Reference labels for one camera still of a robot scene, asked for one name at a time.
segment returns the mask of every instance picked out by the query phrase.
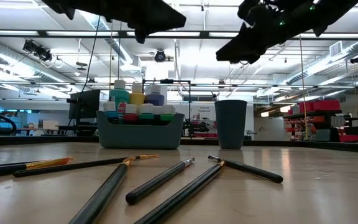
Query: wooden table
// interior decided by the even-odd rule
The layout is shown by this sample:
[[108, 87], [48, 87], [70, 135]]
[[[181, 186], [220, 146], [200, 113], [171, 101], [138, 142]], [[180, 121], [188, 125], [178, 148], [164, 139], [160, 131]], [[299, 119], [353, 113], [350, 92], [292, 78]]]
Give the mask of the wooden table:
[[[74, 156], [75, 162], [136, 154], [159, 159], [133, 163], [99, 223], [134, 223], [214, 165], [209, 154], [245, 162], [284, 177], [274, 184], [231, 168], [192, 198], [167, 223], [358, 223], [358, 153], [307, 148], [180, 146], [176, 151], [103, 149], [64, 142], [0, 147], [0, 163]], [[126, 193], [181, 160], [193, 165], [137, 205]], [[0, 177], [0, 223], [68, 223], [116, 166], [15, 179]]]

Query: gray storage bin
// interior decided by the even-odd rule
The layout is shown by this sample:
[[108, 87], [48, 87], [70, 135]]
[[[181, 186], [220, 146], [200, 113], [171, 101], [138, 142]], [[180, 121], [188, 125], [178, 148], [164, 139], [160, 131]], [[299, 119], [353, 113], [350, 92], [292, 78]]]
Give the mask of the gray storage bin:
[[97, 111], [99, 143], [111, 149], [176, 149], [180, 145], [183, 114], [173, 115], [166, 126], [110, 124], [103, 111]]

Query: paint bottle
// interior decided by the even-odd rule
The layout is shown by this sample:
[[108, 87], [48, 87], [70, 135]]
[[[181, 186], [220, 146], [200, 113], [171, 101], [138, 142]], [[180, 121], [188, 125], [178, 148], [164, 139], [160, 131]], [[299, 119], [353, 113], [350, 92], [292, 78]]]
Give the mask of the paint bottle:
[[110, 124], [118, 124], [118, 113], [116, 111], [115, 102], [105, 102], [103, 104], [104, 114], [107, 116], [107, 120]]
[[146, 96], [142, 93], [142, 88], [141, 83], [133, 83], [132, 93], [129, 94], [129, 103], [136, 105], [138, 108], [144, 104], [144, 100], [146, 99]]
[[161, 125], [162, 106], [153, 106], [154, 122], [153, 125]]
[[114, 89], [110, 90], [109, 101], [116, 103], [118, 123], [124, 124], [125, 105], [129, 102], [129, 92], [125, 90], [125, 81], [114, 81]]
[[137, 116], [136, 105], [127, 104], [125, 105], [124, 124], [139, 124], [139, 117]]
[[153, 104], [145, 103], [140, 106], [139, 124], [152, 125], [154, 121]]
[[165, 97], [161, 95], [161, 86], [152, 84], [150, 86], [150, 94], [146, 96], [146, 103], [151, 103], [154, 106], [162, 106]]
[[172, 105], [163, 105], [161, 124], [168, 125], [169, 123], [171, 123], [174, 114], [175, 114], [175, 108]]

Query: blue bottle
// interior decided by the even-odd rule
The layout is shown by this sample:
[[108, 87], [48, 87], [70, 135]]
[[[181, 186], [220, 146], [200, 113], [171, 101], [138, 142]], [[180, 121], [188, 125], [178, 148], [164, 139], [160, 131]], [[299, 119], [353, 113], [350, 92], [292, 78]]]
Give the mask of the blue bottle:
[[146, 96], [146, 103], [151, 103], [154, 106], [164, 105], [165, 97], [161, 95], [161, 86], [152, 84], [150, 91], [151, 93]]
[[129, 92], [125, 90], [125, 81], [114, 81], [114, 89], [110, 90], [109, 101], [116, 103], [119, 124], [124, 124], [125, 106], [129, 103]]

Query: gray cup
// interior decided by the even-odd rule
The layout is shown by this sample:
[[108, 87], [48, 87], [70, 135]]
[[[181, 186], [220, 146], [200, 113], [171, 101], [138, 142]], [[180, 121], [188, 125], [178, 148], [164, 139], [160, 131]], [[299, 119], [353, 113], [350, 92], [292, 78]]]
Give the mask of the gray cup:
[[240, 149], [244, 141], [247, 102], [222, 100], [215, 102], [219, 145], [222, 149]]

